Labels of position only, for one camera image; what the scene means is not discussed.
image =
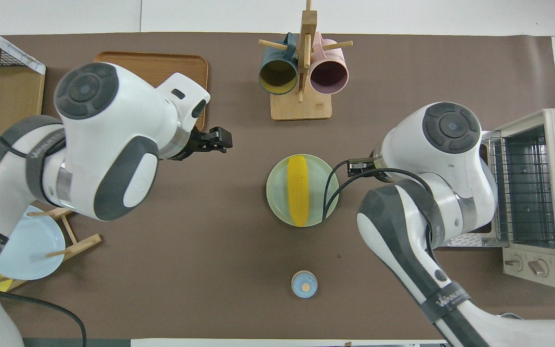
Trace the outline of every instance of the black circular cap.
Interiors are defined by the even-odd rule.
[[[458,112],[447,112],[440,118],[440,131],[450,138],[460,138],[468,130],[468,120]]]
[[[91,118],[113,103],[119,90],[117,69],[94,62],[66,74],[55,88],[55,108],[62,117]]]
[[[475,147],[481,127],[476,116],[464,106],[436,103],[425,110],[423,134],[433,147],[449,154],[459,154]]]
[[[78,103],[88,101],[97,94],[100,89],[100,81],[92,75],[80,75],[75,78],[68,87],[72,100]]]

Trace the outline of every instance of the wooden tray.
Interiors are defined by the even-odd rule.
[[[188,76],[207,89],[209,64],[198,55],[176,55],[160,53],[102,52],[95,62],[110,62],[136,73],[150,85],[157,87],[175,72]],[[196,127],[203,130],[207,109],[196,120]]]

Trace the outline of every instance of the dark teal mug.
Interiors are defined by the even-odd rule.
[[[260,86],[273,95],[290,92],[297,85],[297,35],[288,33],[283,42],[286,50],[267,47],[264,49],[258,82]]]

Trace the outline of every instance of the yellow corn cob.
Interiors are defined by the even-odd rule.
[[[288,159],[288,206],[295,226],[305,226],[310,214],[308,164],[304,156]]]

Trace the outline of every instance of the mug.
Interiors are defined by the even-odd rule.
[[[322,46],[336,43],[322,39],[317,31],[314,35],[314,53],[310,57],[310,85],[321,94],[335,94],[348,83],[348,69],[341,48],[324,51]]]
[[[286,50],[267,47],[264,49],[258,82],[270,94],[282,95],[297,85],[297,35],[288,33],[282,43]]]

